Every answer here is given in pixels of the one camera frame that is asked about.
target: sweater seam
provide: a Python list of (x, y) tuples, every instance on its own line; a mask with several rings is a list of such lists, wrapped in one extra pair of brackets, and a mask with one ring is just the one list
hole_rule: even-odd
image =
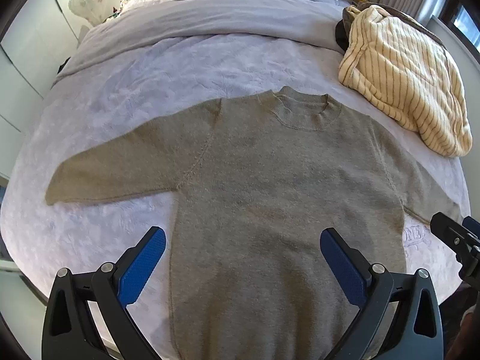
[(203, 157), (205, 156), (206, 152), (208, 151), (208, 149), (212, 145), (212, 140), (213, 140), (213, 137), (215, 135), (215, 128), (217, 127), (217, 120), (218, 120), (218, 117), (220, 116), (220, 112), (222, 111), (222, 99), (220, 99), (220, 102), (219, 102), (218, 106), (219, 106), (219, 110), (218, 110), (218, 114), (215, 117), (215, 120), (213, 122), (212, 133), (210, 134), (210, 136), (205, 141), (205, 145), (204, 145), (203, 150), (193, 160), (193, 164), (191, 165), (190, 169), (187, 170), (185, 173), (183, 173), (183, 178), (175, 186), (176, 191), (178, 191), (187, 182), (188, 178), (192, 175), (195, 168), (202, 162)]
[(90, 199), (90, 198), (69, 198), (69, 199), (59, 199), (53, 202), (52, 204), (48, 204), (48, 206), (52, 206), (55, 203), (91, 203), (91, 204), (97, 204), (97, 203), (113, 203), (113, 202), (120, 202), (122, 200), (125, 200), (125, 198), (131, 198), (131, 199), (136, 199), (136, 198), (141, 198), (144, 196), (150, 196), (150, 195), (155, 195), (160, 192), (172, 192), (171, 187), (165, 187), (165, 188), (152, 188), (143, 192), (133, 192), (133, 193), (125, 193), (122, 195), (116, 195), (116, 196), (110, 196), (107, 198), (100, 198), (100, 199)]
[(400, 198), (400, 194), (398, 193), (397, 188), (395, 187), (395, 185), (393, 183), (392, 177), (390, 176), (390, 173), (388, 172), (388, 169), (387, 169), (387, 166), (386, 166), (386, 163), (385, 163), (385, 159), (384, 159), (383, 154), (382, 154), (382, 150), (380, 149), (380, 144), (379, 144), (379, 142), (377, 140), (377, 137), (374, 133), (374, 124), (371, 121), (371, 117), (369, 119), (370, 119), (370, 128), (371, 128), (372, 133), (373, 133), (373, 139), (375, 140), (375, 145), (377, 146), (378, 154), (380, 155), (380, 161), (382, 163), (383, 170), (385, 171), (385, 175), (387, 177), (388, 183), (390, 184), (390, 187), (392, 188), (393, 192), (395, 193), (395, 196), (397, 197), (398, 201), (400, 202), (402, 207), (404, 207), (404, 202), (402, 201), (402, 198)]
[[(280, 106), (281, 107), (285, 107), (285, 105), (283, 104), (282, 100), (277, 96), (277, 93), (274, 93), (272, 92), (272, 95), (273, 97), (280, 103)], [(334, 100), (337, 104), (338, 104), (338, 110), (336, 111), (336, 115), (335, 116), (331, 116), (328, 114), (328, 112), (325, 112), (325, 110), (328, 108), (328, 107), (332, 107), (332, 103), (331, 103), (331, 100)], [(293, 101), (297, 101), (299, 103), (303, 103), (303, 104), (323, 104), (323, 103), (306, 103), (306, 102), (301, 102), (301, 101), (298, 101), (296, 99), (292, 99)], [(323, 131), (326, 131), (327, 128), (332, 124), (334, 123), (338, 117), (340, 116), (341, 112), (342, 112), (342, 109), (343, 109), (343, 105), (342, 103), (339, 103), (337, 102), (335, 99), (333, 99), (332, 97), (330, 97), (329, 95), (327, 95), (327, 98), (326, 98), (327, 102), (326, 102), (326, 108), (322, 111), (321, 114), (319, 114), (321, 117), (322, 117), (322, 124), (323, 126), (318, 126), (318, 127), (312, 127), (312, 128), (304, 128), (304, 127), (300, 127), (300, 126), (295, 126), (294, 124), (291, 124), (291, 123), (287, 123), (287, 121), (284, 121), (278, 114), (277, 112), (275, 112), (275, 109), (273, 108), (269, 108), (269, 107), (265, 107), (264, 104), (262, 103), (261, 99), (260, 99), (260, 95), (257, 94), (257, 101), (258, 103), (260, 104), (261, 107), (263, 107), (263, 109), (267, 110), (268, 113), (274, 115), (277, 120), (285, 127), (287, 128), (291, 128), (293, 130), (297, 130), (297, 131), (306, 131), (306, 132), (323, 132)]]
[[(175, 216), (175, 222), (172, 227), (173, 231), (175, 231), (175, 228), (177, 227), (178, 219), (179, 219), (179, 215), (177, 213), (177, 215)], [(183, 357), (183, 354), (180, 351), (179, 345), (177, 343), (177, 335), (175, 332), (175, 320), (173, 317), (174, 306), (173, 306), (173, 293), (172, 293), (172, 250), (173, 250), (174, 242), (175, 241), (172, 234), (172, 237), (170, 239), (170, 256), (169, 256), (169, 319), (170, 319), (169, 325), (170, 325), (170, 335), (172, 339), (172, 346), (174, 348), (174, 351), (177, 352), (178, 358), (180, 360), (185, 360), (185, 358)]]
[(405, 211), (408, 215), (413, 216), (414, 218), (418, 219), (419, 221), (423, 222), (424, 225), (430, 225), (430, 221), (424, 218), (421, 215), (418, 215), (414, 210), (408, 208), (407, 206), (403, 206), (403, 211)]

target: blue gripper pad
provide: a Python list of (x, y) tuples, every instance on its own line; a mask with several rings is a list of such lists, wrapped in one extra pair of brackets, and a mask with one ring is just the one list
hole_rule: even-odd
[(367, 301), (367, 284), (328, 230), (320, 235), (320, 250), (350, 304), (362, 308)]
[(118, 300), (123, 308), (135, 303), (167, 246), (165, 232), (159, 228), (118, 281)]
[(467, 216), (463, 220), (462, 226), (475, 234), (477, 238), (480, 238), (480, 223), (474, 220), (471, 216)]

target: cream striped blanket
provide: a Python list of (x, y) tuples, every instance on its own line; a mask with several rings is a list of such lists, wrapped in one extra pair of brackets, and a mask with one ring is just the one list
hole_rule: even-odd
[(472, 147), (458, 67), (444, 47), (383, 8), (355, 15), (338, 79), (446, 157)]

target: window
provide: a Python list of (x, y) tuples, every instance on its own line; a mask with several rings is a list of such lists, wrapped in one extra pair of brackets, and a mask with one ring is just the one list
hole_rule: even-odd
[(447, 0), (439, 19), (462, 41), (480, 63), (480, 26), (473, 21), (459, 0)]
[(480, 31), (464, 7), (460, 8), (460, 12), (453, 24), (462, 31), (467, 39), (480, 51)]

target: bed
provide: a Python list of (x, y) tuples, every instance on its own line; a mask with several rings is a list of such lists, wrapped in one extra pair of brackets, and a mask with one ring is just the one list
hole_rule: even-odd
[[(342, 8), (338, 0), (132, 0), (118, 19), (90, 31), (45, 99), (1, 208), (1, 234), (18, 267), (48, 296), (59, 268), (95, 270), (116, 261), (150, 226), (162, 227), (166, 254), (128, 310), (158, 354), (177, 359), (168, 284), (175, 193), (47, 206), (45, 190), (62, 161), (154, 117), (282, 86), (328, 93), (377, 120), (469, 215), (459, 159), (432, 152), (417, 134), (338, 82), (343, 55), (335, 25)], [(453, 252), (407, 214), (403, 246), (407, 272), (428, 269), (439, 302), (456, 290), (460, 265)], [(94, 307), (93, 314), (102, 337), (111, 341)]]

